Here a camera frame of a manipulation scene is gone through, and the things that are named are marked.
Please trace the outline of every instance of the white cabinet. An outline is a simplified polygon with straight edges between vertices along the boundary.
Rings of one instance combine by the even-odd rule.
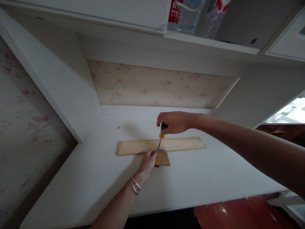
[[[0,3],[130,29],[165,34],[170,0],[2,0]]]
[[[216,39],[262,49],[299,0],[232,0]]]
[[[305,61],[305,7],[268,48],[266,55]]]

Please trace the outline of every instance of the screwdriver shaft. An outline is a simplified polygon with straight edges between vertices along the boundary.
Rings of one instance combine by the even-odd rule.
[[[162,138],[160,138],[160,142],[159,142],[157,150],[160,148],[161,140],[162,140]]]

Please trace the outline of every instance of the orange and black handle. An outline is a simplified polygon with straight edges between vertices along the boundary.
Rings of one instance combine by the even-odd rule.
[[[161,130],[167,129],[167,128],[169,128],[169,125],[167,124],[167,122],[161,123]],[[159,137],[160,137],[161,139],[164,139],[164,138],[165,138],[165,135],[160,133],[160,134],[159,134]]]

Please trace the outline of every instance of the metal bracket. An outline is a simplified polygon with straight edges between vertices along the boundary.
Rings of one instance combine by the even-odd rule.
[[[156,151],[159,152],[159,153],[164,153],[165,150],[164,149],[156,149]]]

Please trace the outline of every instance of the wrist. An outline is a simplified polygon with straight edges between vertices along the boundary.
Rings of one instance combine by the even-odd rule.
[[[205,124],[209,123],[209,118],[211,116],[201,113],[191,113],[191,116],[189,117],[189,129],[199,129],[204,130]]]
[[[138,183],[140,187],[144,184],[144,182],[149,177],[149,173],[145,171],[136,171],[136,173],[133,175],[134,180]]]

